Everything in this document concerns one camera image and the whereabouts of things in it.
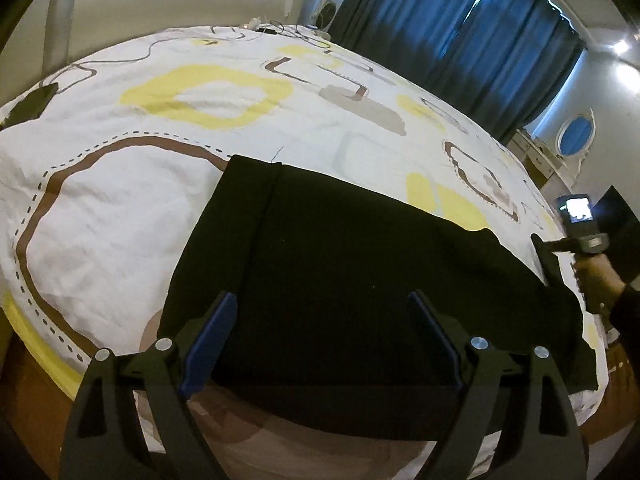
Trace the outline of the right hand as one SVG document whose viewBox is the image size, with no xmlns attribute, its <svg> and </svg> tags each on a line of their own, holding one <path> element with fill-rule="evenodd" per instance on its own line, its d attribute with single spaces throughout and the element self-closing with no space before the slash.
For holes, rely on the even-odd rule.
<svg viewBox="0 0 640 480">
<path fill-rule="evenodd" d="M 605 254 L 581 256 L 573 264 L 578 288 L 585 297 L 587 310 L 601 314 L 611 309 L 626 288 Z"/>
</svg>

